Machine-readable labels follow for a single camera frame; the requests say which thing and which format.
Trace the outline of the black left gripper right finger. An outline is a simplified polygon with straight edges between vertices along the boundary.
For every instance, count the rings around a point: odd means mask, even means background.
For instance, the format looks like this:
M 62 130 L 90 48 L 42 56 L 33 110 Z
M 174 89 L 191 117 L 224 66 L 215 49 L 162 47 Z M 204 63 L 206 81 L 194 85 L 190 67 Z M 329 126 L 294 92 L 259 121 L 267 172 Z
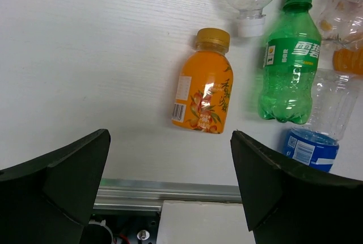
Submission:
M 306 166 L 241 131 L 231 151 L 256 243 L 362 242 L 362 181 Z

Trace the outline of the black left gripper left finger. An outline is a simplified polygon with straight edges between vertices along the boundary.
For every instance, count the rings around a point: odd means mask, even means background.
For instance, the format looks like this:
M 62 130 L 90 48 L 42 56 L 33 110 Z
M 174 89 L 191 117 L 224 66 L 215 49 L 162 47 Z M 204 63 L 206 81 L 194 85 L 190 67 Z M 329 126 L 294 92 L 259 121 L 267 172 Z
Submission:
M 1 243 L 79 243 L 110 144 L 109 131 L 99 129 L 1 170 Z

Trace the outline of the orange juice bottle gold cap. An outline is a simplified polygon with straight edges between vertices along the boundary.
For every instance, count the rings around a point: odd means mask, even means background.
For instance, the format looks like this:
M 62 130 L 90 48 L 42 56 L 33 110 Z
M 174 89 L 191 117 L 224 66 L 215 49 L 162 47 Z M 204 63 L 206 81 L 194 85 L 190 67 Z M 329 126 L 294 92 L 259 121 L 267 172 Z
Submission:
M 233 70 L 226 58 L 230 35 L 218 28 L 203 28 L 195 51 L 184 63 L 178 80 L 171 121 L 193 131 L 223 132 L 233 85 Z

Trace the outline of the orange soda bottle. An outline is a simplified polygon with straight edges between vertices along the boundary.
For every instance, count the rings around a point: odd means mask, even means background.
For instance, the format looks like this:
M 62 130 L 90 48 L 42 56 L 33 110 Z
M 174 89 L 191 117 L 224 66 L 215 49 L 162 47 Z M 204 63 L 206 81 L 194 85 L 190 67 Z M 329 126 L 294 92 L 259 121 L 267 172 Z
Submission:
M 335 51 L 332 59 L 334 69 L 345 73 L 363 75 L 362 52 L 362 48 L 357 51 L 349 49 Z

